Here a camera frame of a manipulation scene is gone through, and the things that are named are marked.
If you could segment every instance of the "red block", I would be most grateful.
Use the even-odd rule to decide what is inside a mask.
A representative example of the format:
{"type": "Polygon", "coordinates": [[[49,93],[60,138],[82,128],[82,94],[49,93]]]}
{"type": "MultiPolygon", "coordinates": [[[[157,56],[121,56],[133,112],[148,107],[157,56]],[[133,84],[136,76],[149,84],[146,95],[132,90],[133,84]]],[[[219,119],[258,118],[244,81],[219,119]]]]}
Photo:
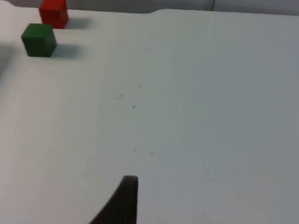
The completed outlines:
{"type": "Polygon", "coordinates": [[[43,24],[63,29],[69,19],[65,0],[44,0],[39,7],[43,24]]]}

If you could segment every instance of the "green block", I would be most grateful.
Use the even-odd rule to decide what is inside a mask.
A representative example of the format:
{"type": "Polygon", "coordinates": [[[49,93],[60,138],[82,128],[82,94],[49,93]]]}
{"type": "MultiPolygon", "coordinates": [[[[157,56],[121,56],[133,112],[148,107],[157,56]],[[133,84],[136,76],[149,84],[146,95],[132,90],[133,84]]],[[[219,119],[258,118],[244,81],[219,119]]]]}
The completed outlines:
{"type": "Polygon", "coordinates": [[[22,34],[22,40],[30,57],[51,57],[57,45],[49,24],[30,23],[22,34]]]}

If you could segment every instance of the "wooden block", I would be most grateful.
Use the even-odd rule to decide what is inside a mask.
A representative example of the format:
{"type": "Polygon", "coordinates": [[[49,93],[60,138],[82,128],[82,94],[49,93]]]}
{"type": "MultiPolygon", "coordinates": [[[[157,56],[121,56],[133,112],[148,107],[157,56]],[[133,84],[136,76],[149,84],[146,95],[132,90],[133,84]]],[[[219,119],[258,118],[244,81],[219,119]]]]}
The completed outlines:
{"type": "Polygon", "coordinates": [[[43,24],[63,29],[69,19],[65,0],[44,0],[39,7],[43,24]]]}
{"type": "Polygon", "coordinates": [[[21,36],[30,57],[51,57],[56,39],[51,25],[31,23],[21,36]]]}

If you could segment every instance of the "white table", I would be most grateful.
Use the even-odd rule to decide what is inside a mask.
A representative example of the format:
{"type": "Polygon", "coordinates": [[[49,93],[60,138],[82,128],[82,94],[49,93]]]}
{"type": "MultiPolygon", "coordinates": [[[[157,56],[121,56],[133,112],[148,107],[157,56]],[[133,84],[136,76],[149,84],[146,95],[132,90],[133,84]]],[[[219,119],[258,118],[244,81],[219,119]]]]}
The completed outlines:
{"type": "Polygon", "coordinates": [[[69,16],[30,58],[0,2],[0,223],[87,224],[126,174],[139,224],[298,223],[299,17],[69,16]]]}

